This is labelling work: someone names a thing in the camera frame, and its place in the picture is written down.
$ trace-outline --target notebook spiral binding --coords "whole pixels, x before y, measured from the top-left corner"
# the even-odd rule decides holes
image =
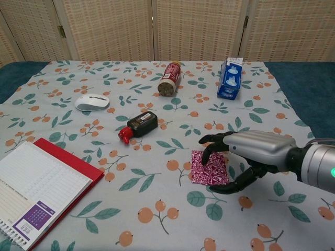
[[[0,233],[5,234],[13,245],[23,247],[27,244],[27,242],[14,229],[9,227],[1,219],[0,219]]]

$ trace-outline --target red patterned cloth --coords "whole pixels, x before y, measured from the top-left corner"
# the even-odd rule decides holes
[[[191,182],[202,185],[222,185],[229,183],[224,155],[212,153],[207,164],[203,166],[203,151],[192,151]]]

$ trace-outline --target red notebook cover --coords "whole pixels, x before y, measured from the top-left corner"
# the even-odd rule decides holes
[[[34,142],[34,145],[38,146],[45,152],[51,154],[56,157],[60,161],[66,163],[72,168],[76,169],[78,172],[87,176],[92,180],[91,184],[68,206],[68,208],[58,217],[58,219],[48,228],[48,230],[36,241],[34,245],[29,250],[33,250],[42,239],[57,225],[59,221],[61,221],[64,216],[82,199],[82,197],[90,191],[97,182],[104,176],[104,173],[90,165],[89,163],[83,161],[82,159],[74,156],[73,154],[67,152],[66,150],[52,144],[46,139],[40,138]]]

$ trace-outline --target blue carpet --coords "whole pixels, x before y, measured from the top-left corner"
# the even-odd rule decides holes
[[[27,83],[49,62],[15,62],[0,68],[0,104],[5,102],[16,89]]]
[[[0,69],[0,104],[48,62],[15,62]],[[316,138],[335,138],[335,63],[265,62],[297,115]]]
[[[335,138],[335,63],[265,62],[316,138]]]

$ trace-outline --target canned drink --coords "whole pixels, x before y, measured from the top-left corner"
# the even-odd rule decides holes
[[[166,67],[157,88],[161,96],[173,96],[177,88],[180,74],[181,67],[178,61],[173,61]]]

